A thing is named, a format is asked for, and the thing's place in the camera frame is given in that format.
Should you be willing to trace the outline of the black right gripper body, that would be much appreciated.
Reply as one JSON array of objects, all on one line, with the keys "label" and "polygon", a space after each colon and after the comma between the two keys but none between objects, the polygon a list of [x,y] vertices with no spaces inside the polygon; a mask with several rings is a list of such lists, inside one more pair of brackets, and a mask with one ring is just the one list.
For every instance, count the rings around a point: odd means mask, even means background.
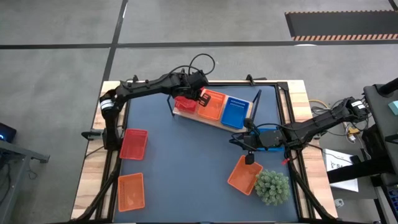
[{"label": "black right gripper body", "polygon": [[279,129],[260,129],[258,149],[274,149],[282,147],[284,136]]}]

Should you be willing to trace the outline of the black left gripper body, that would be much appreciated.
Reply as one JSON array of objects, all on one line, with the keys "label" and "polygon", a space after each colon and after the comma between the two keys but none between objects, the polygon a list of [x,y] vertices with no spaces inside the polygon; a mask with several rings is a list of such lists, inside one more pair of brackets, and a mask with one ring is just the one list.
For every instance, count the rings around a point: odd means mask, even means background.
[{"label": "black left gripper body", "polygon": [[177,85],[177,96],[200,97],[205,82],[183,83]]}]

